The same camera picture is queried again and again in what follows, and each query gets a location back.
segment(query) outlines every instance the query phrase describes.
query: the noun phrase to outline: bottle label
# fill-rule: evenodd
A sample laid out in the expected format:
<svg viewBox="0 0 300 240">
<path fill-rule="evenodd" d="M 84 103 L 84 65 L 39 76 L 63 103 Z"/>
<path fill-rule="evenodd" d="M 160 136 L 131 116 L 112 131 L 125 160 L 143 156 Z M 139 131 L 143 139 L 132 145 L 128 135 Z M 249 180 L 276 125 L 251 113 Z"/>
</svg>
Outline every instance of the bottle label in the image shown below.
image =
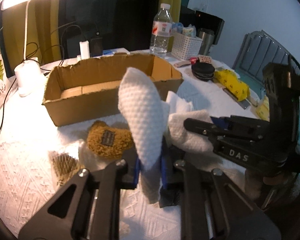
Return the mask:
<svg viewBox="0 0 300 240">
<path fill-rule="evenodd" d="M 170 37 L 171 26 L 171 23 L 154 21 L 152 26 L 152 34 L 156 36 Z"/>
</svg>

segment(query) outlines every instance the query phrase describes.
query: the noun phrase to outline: white wall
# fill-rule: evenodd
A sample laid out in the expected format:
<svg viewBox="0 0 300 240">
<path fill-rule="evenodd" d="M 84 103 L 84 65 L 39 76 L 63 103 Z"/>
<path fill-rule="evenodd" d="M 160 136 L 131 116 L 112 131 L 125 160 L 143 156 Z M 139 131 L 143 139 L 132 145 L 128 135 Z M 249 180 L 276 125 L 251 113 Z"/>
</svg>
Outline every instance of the white wall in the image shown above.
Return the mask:
<svg viewBox="0 0 300 240">
<path fill-rule="evenodd" d="M 225 21 L 211 56 L 232 66 L 244 35 L 264 30 L 300 62 L 300 5 L 297 0 L 189 0 Z"/>
</svg>

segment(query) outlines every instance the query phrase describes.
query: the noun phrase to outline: black coaster stack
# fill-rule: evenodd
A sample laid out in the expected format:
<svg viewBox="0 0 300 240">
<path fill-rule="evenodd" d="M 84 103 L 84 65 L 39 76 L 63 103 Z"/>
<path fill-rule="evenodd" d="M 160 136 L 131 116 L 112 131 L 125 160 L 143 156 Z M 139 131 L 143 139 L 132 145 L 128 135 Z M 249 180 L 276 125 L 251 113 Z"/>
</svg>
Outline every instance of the black coaster stack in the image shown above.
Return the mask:
<svg viewBox="0 0 300 240">
<path fill-rule="evenodd" d="M 202 81 L 209 81 L 213 79 L 214 67 L 205 62 L 197 60 L 195 64 L 191 66 L 193 75 Z"/>
</svg>

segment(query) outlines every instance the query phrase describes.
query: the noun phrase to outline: white power adapter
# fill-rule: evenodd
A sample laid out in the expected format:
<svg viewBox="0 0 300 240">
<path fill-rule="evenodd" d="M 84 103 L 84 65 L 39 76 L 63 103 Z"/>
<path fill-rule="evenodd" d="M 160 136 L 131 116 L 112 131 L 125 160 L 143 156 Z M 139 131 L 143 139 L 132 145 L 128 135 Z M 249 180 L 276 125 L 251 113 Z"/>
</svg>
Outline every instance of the white power adapter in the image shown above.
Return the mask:
<svg viewBox="0 0 300 240">
<path fill-rule="evenodd" d="M 80 41 L 79 45 L 80 45 L 81 59 L 90 58 L 89 41 Z"/>
</svg>

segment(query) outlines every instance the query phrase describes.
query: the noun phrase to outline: cardboard box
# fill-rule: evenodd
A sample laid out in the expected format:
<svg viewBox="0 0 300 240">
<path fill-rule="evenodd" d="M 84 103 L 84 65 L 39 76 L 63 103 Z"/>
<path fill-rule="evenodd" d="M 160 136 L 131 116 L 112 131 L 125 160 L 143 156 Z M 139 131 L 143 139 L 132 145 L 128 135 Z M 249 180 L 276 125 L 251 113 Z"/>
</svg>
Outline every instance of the cardboard box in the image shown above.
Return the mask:
<svg viewBox="0 0 300 240">
<path fill-rule="evenodd" d="M 43 105 L 56 126 L 118 114 L 118 88 L 128 67 L 138 68 L 154 82 L 162 100 L 177 92 L 182 75 L 159 57 L 115 54 L 55 67 L 47 81 Z"/>
</svg>

